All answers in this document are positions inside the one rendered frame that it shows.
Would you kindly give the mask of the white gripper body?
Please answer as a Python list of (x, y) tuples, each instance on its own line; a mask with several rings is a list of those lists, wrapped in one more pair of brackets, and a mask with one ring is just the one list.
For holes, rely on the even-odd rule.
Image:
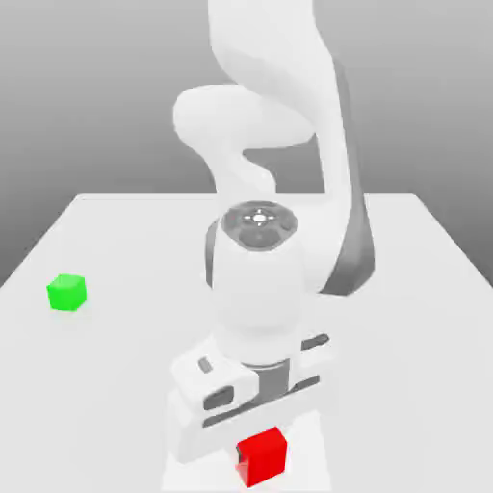
[(327, 381), (312, 376), (270, 402), (246, 402), (210, 416), (192, 411), (181, 394), (168, 394), (168, 451), (181, 463), (197, 460), (273, 427), (289, 425), (298, 415), (323, 404)]

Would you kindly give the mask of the small green cube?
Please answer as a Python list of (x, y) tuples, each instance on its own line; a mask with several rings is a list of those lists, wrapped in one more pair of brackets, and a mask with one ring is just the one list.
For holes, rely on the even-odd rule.
[(50, 307), (59, 311), (77, 311), (87, 300), (85, 277), (76, 274), (59, 274), (47, 286)]

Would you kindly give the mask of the small red cube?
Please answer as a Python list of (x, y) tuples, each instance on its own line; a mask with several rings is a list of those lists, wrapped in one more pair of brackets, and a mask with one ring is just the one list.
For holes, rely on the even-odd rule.
[(282, 474), (288, 443), (278, 427), (250, 436), (236, 445), (236, 470), (244, 485), (252, 487)]

